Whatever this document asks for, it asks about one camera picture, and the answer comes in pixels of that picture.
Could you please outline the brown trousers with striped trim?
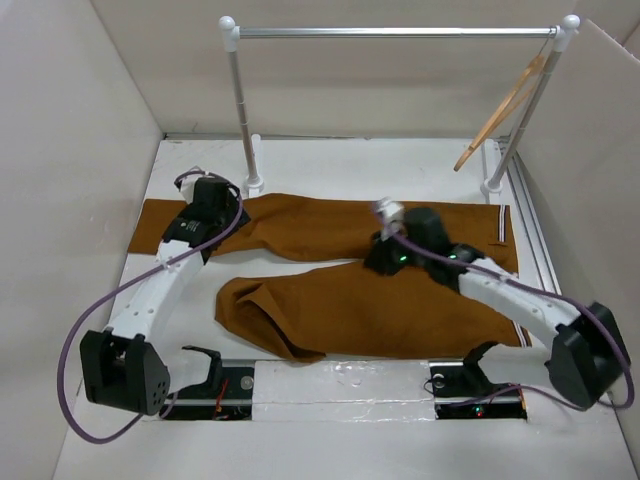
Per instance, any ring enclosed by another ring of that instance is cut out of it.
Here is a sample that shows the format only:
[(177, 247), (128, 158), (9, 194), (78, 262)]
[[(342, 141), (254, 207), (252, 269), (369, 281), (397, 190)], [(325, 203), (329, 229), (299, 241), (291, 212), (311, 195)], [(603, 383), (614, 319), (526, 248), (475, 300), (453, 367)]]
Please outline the brown trousers with striped trim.
[(531, 343), (523, 328), (419, 269), (367, 269), (379, 227), (367, 201), (272, 193), (244, 206), (250, 220), (220, 254), (265, 249), (313, 264), (298, 275), (237, 277), (217, 292), (217, 322), (272, 354), (305, 363), (329, 354), (461, 358), (487, 342)]

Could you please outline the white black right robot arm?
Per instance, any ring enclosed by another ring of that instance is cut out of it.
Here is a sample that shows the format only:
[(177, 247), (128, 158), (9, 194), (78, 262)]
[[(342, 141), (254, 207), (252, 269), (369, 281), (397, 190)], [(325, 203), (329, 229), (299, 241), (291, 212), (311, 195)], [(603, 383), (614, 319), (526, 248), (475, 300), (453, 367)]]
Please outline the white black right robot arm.
[(524, 328), (541, 348), (486, 342), (460, 365), (468, 389), (452, 394), (452, 407), (485, 406), (514, 391), (539, 393), (569, 409), (586, 411), (601, 403), (616, 381), (626, 383), (619, 409), (635, 401), (631, 359), (615, 317), (606, 306), (579, 302), (520, 282), (490, 256), (449, 239), (438, 213), (406, 210), (385, 198), (373, 212), (381, 228), (372, 237), (366, 268), (393, 276), (420, 269), (437, 284), (476, 301)]

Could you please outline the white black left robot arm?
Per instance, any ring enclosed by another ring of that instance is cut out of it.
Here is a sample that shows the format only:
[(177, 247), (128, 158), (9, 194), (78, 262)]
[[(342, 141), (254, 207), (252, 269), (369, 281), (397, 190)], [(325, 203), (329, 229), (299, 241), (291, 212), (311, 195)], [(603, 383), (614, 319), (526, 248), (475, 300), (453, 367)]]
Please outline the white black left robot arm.
[(219, 352), (183, 346), (167, 359), (158, 341), (185, 287), (221, 243), (249, 222), (239, 188), (203, 171), (175, 182), (187, 204), (164, 230), (157, 272), (143, 279), (124, 309), (80, 342), (87, 399), (142, 415), (157, 414), (167, 397), (185, 388), (212, 396), (222, 387)]

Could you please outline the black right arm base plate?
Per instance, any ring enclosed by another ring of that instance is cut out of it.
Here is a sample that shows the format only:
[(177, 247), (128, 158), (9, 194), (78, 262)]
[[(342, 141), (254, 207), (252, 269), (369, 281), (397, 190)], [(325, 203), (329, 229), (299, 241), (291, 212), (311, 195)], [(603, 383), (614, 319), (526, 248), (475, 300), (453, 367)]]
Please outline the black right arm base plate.
[(520, 391), (491, 383), (479, 367), (463, 361), (434, 361), (428, 366), (423, 389), (433, 396), (437, 420), (528, 418)]

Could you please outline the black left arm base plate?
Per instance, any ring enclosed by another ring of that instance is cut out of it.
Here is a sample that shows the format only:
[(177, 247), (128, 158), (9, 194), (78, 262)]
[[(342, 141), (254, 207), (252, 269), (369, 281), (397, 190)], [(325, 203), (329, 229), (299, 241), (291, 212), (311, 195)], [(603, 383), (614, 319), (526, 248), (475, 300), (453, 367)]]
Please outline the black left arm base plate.
[(211, 391), (191, 386), (168, 397), (159, 417), (168, 421), (248, 421), (252, 418), (255, 362), (224, 360), (220, 379)]

